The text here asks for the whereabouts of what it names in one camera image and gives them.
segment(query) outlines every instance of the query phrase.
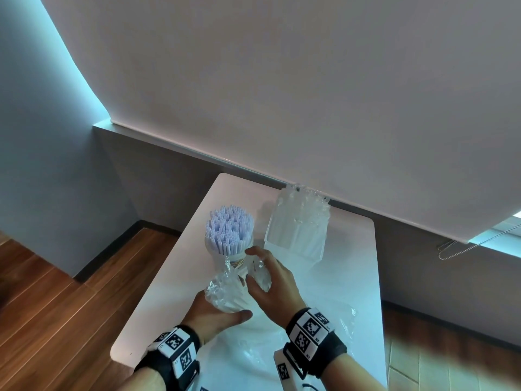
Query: tabletop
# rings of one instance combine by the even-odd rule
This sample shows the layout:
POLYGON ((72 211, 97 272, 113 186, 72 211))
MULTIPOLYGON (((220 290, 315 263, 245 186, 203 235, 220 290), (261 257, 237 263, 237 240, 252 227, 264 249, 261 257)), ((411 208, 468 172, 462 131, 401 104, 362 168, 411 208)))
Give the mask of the tabletop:
MULTIPOLYGON (((212 257, 204 244, 210 211, 230 204, 246 209, 255 218, 255 243, 262 244, 279 193, 225 173, 217 177, 114 342, 110 351, 114 361, 136 366, 148 344, 181 322, 195 294, 215 276, 212 257)), ((322 305, 329 306, 330 312, 339 313, 338 320, 343 320, 348 309, 356 310, 351 355, 387 386, 373 221, 332 207, 323 259, 312 270, 309 282, 299 283, 304 300, 321 309, 322 305)), ((337 333, 346 342, 344 333, 337 333)), ((256 346, 250 343, 234 343, 230 335, 219 335, 200 349, 199 377, 204 387, 228 390, 233 380, 239 381, 241 389, 277 389, 276 384, 282 389, 272 358, 263 355, 265 352, 257 355, 256 346)), ((282 339, 272 339, 283 345, 282 339)), ((271 349, 270 344, 264 347, 271 349)))

